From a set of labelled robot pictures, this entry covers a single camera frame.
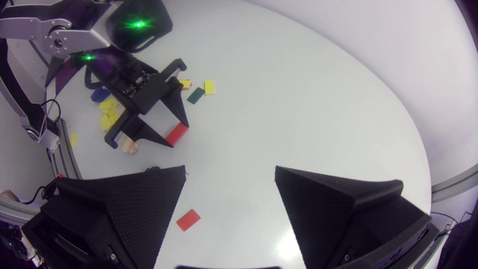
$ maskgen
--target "green block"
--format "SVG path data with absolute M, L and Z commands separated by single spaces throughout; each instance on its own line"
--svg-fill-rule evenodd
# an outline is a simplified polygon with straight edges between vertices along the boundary
M 197 103 L 197 101 L 199 100 L 199 98 L 201 98 L 201 96 L 204 95 L 204 90 L 201 89 L 201 88 L 197 88 L 196 90 L 194 90 L 194 92 L 187 98 L 187 100 L 192 103 L 192 104 L 195 104 Z

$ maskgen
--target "round white tabletop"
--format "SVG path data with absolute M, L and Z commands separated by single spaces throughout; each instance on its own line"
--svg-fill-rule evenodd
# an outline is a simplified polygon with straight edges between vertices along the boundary
M 135 56 L 162 70 L 175 58 L 191 79 L 189 131 L 168 148 L 141 140 L 128 155 L 104 142 L 84 69 L 57 96 L 85 179 L 185 165 L 187 181 L 157 269 L 305 268 L 274 182 L 276 165 L 351 179 L 401 179 L 429 213 L 424 146 L 397 97 L 366 67 L 306 27 L 243 1 L 164 1 L 173 31 Z M 214 79 L 216 94 L 186 98 Z M 54 83 L 48 94 L 54 92 Z M 179 122 L 157 103 L 142 118 L 166 136 Z M 183 232 L 176 221 L 201 220 Z

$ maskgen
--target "black cable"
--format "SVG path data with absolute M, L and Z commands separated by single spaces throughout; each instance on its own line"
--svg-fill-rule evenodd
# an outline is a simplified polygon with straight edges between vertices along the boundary
M 460 227 L 462 227 L 463 229 L 465 228 L 463 225 L 461 225 L 461 223 L 459 223 L 456 219 L 454 219 L 453 217 L 450 217 L 449 215 L 447 214 L 443 214 L 443 213 L 439 213 L 439 212 L 430 212 L 432 214 L 438 214 L 438 215 L 442 215 L 442 216 L 445 216 L 445 217 L 449 217 L 450 219 L 454 220 Z
M 102 86 L 103 83 L 101 82 L 91 82 L 91 70 L 87 67 L 85 70 L 85 87 L 90 90 L 96 90 Z
M 33 196 L 33 199 L 31 199 L 31 200 L 28 201 L 28 202 L 23 202 L 23 203 L 24 203 L 24 204 L 31 204 L 31 203 L 33 203 L 33 201 L 35 201 L 35 199 L 36 199 L 36 196 L 38 195 L 38 192 L 39 192 L 42 188 L 44 189 L 45 186 L 41 186 L 41 187 L 39 187 L 39 188 L 36 190 L 36 193 L 35 193 L 35 196 Z
M 54 102 L 56 104 L 56 106 L 58 107 L 58 117 L 55 119 L 55 123 L 57 123 L 59 120 L 60 120 L 60 116 L 61 116 L 61 108 L 60 108 L 60 104 L 55 100 L 55 99 L 50 99 L 50 100 L 47 100 L 45 102 L 43 102 L 42 104 L 40 104 L 40 106 L 44 106 L 46 105 L 48 102 Z
M 50 161 L 50 165 L 52 166 L 53 176 L 55 176 L 55 169 L 53 168 L 53 162 L 52 162 L 52 158 L 50 157 L 50 151 L 48 148 L 46 149 L 46 155 L 48 156 L 48 160 Z

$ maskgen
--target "wooden block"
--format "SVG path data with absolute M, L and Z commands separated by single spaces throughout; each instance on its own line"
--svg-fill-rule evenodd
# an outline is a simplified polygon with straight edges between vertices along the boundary
M 166 141 L 173 146 L 176 145 L 176 143 L 178 143 L 179 139 L 183 137 L 187 130 L 189 130 L 189 128 L 186 127 L 186 125 L 178 123 L 178 125 L 176 125 L 176 127 L 168 134 Z
M 213 95 L 216 93 L 216 89 L 214 88 L 214 80 L 205 80 L 204 81 L 204 91 L 205 95 Z
M 176 223 L 183 232 L 193 226 L 201 217 L 194 210 L 190 210 L 186 215 L 180 218 Z
M 201 89 L 201 88 L 197 88 L 196 90 L 194 90 L 194 92 L 189 95 L 189 97 L 187 98 L 188 102 L 192 103 L 192 104 L 196 104 L 197 101 L 201 98 L 201 96 L 204 95 L 204 90 Z
M 121 148 L 121 151 L 128 154 L 134 154 L 136 151 L 138 151 L 139 147 L 140 147 L 139 140 L 134 142 L 131 138 L 126 137 L 123 140 L 123 147 Z

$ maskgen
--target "white wall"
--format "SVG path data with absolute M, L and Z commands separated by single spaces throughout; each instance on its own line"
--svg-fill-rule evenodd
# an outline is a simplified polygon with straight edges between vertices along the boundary
M 478 163 L 478 54 L 453 0 L 247 0 L 336 43 L 402 101 L 432 185 Z

